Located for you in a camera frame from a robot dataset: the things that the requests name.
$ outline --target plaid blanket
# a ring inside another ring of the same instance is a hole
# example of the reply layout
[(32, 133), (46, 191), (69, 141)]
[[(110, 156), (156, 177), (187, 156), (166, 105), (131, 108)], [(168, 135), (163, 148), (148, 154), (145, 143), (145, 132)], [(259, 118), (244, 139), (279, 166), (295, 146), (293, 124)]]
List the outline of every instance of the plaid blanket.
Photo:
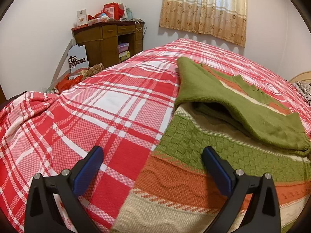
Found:
[[(309, 106), (285, 80), (238, 55), (189, 39), (146, 50), (105, 69), (60, 96), (29, 92), (0, 112), (0, 208), (24, 231), (35, 173), (71, 168), (94, 145), (104, 162), (80, 201), (102, 232), (109, 232), (150, 152), (172, 117), (179, 87), (176, 60), (186, 56), (228, 75), (240, 74), (291, 111), (311, 131)], [(74, 229), (57, 201), (63, 218)]]

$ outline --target cardboard sign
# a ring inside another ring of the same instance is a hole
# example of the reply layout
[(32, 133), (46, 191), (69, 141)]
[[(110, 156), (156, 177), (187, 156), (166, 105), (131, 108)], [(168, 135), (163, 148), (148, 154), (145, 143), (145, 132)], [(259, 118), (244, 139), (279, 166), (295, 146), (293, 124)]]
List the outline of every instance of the cardboard sign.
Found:
[(71, 73), (80, 68), (88, 68), (89, 62), (87, 60), (85, 46), (73, 46), (68, 52), (68, 62)]

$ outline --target beige floral curtain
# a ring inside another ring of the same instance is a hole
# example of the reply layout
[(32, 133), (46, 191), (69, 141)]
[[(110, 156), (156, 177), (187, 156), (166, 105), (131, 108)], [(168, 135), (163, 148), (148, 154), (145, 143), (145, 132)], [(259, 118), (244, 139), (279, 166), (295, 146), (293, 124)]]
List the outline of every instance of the beige floral curtain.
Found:
[(209, 34), (245, 47), (247, 0), (163, 0), (160, 27)]

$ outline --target screw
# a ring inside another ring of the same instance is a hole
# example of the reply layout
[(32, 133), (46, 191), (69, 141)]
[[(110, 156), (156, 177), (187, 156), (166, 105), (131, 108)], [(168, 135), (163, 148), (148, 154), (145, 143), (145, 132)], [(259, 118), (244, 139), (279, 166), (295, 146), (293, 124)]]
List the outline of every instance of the screw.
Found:
[(242, 169), (238, 169), (238, 170), (235, 170), (235, 173), (239, 176), (242, 176), (244, 174), (244, 171)]
[(269, 180), (269, 179), (271, 179), (272, 178), (272, 176), (271, 176), (271, 174), (270, 173), (265, 173), (265, 178), (267, 179), (267, 180)]
[(36, 174), (34, 175), (34, 179), (35, 179), (35, 180), (39, 179), (40, 177), (41, 177), (41, 174), (39, 174), (39, 173), (36, 173)]
[(69, 173), (70, 173), (70, 170), (69, 170), (69, 169), (64, 169), (64, 170), (62, 170), (62, 175), (63, 175), (63, 176), (67, 176), (67, 175), (69, 175)]

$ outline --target plastic bag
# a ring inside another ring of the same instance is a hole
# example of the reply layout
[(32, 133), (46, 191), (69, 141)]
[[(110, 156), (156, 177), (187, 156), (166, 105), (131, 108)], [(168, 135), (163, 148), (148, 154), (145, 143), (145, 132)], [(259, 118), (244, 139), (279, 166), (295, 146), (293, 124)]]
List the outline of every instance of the plastic bag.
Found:
[(83, 75), (79, 75), (73, 80), (68, 80), (69, 75), (70, 74), (66, 74), (65, 77), (60, 82), (57, 83), (56, 88), (60, 93), (63, 92), (64, 90), (70, 89), (72, 86), (82, 81)]

